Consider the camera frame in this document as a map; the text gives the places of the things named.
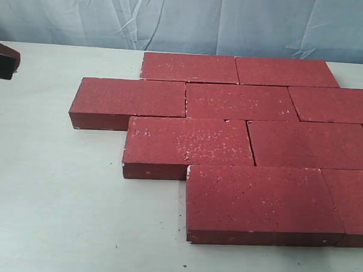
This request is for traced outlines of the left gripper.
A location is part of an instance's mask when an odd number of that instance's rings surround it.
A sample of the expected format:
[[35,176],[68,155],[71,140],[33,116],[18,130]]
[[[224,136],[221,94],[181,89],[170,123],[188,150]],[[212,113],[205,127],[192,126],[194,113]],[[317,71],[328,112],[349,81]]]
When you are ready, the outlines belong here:
[[0,43],[0,79],[11,80],[21,61],[20,53]]

